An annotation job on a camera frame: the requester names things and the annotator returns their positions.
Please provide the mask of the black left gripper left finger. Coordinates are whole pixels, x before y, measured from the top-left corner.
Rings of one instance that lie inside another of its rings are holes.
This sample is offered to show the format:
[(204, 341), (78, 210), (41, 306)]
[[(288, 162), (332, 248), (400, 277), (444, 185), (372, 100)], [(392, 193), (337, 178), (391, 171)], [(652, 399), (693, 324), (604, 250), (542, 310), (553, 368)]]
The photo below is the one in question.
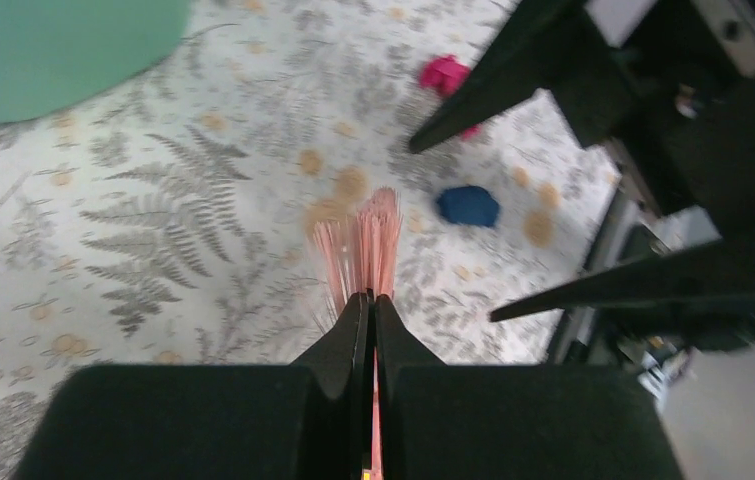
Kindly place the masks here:
[(371, 299), (288, 364), (104, 364), (50, 401), (16, 479), (358, 479), (370, 460)]

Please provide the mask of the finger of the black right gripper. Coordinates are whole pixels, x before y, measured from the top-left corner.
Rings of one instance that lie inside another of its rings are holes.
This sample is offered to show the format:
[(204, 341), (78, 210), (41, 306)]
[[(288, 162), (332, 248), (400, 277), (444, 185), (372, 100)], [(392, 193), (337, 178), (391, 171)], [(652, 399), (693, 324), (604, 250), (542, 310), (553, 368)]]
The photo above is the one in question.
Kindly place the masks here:
[(550, 85), (588, 22), (582, 1), (518, 2), (459, 88), (409, 139), (408, 151), (434, 147)]

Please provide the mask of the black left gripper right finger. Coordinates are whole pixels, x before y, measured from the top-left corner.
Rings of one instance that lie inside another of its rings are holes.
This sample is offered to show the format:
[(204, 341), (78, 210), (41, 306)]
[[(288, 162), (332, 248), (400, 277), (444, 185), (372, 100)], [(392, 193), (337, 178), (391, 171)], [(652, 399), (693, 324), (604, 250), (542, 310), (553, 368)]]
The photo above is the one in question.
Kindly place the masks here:
[(388, 479), (679, 479), (652, 397), (615, 368), (448, 365), (374, 306)]

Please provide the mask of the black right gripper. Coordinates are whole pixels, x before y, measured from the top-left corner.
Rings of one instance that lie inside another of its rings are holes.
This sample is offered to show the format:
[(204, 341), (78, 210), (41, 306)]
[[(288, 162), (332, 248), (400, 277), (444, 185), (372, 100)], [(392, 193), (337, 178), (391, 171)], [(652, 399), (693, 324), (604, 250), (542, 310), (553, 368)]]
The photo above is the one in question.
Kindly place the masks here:
[(700, 47), (700, 15), (688, 1), (652, 8), (645, 41), (625, 49), (610, 47), (586, 14), (552, 86), (576, 139), (621, 153), (655, 207), (700, 207), (719, 236), (508, 303), (490, 321), (594, 307), (699, 346), (755, 342), (755, 75), (706, 86), (715, 69), (685, 61)]

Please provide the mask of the pink hand brush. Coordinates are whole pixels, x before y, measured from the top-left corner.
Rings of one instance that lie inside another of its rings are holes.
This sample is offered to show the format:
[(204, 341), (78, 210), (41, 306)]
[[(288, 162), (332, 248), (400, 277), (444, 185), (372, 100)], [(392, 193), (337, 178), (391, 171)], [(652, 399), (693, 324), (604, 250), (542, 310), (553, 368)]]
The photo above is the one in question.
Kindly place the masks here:
[(394, 295), (401, 224), (398, 192), (383, 186), (353, 213), (318, 221), (311, 233), (313, 262), (324, 282), (327, 310), (335, 316), (334, 324), (341, 323), (349, 300), (365, 307), (355, 321), (352, 355), (355, 479), (385, 477), (372, 307), (377, 297)]

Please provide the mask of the magenta paper scrap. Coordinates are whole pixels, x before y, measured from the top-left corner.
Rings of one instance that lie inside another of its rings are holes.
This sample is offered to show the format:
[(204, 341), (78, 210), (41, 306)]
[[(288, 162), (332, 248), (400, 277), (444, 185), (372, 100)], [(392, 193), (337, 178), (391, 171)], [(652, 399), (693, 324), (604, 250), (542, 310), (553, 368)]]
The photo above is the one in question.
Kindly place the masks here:
[(418, 84), (423, 89), (432, 90), (441, 100), (447, 100), (470, 73), (471, 68), (460, 63), (455, 55), (438, 56), (425, 63)]

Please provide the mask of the small blue paper ball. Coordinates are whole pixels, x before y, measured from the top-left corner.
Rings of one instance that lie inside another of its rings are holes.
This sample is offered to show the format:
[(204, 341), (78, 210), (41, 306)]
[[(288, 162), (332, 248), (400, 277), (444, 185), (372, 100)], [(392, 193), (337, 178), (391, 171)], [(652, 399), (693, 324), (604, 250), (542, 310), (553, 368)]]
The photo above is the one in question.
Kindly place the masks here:
[(445, 189), (436, 198), (436, 206), (448, 223), (485, 228), (495, 227), (501, 211), (488, 190), (474, 185)]

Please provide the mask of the green waste bin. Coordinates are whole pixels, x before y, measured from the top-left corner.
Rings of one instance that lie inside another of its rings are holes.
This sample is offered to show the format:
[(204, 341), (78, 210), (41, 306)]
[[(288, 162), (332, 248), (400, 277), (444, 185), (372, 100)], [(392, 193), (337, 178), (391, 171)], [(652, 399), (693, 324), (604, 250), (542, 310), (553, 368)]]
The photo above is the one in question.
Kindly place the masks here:
[(157, 64), (187, 1), (0, 1), (0, 122), (45, 116)]

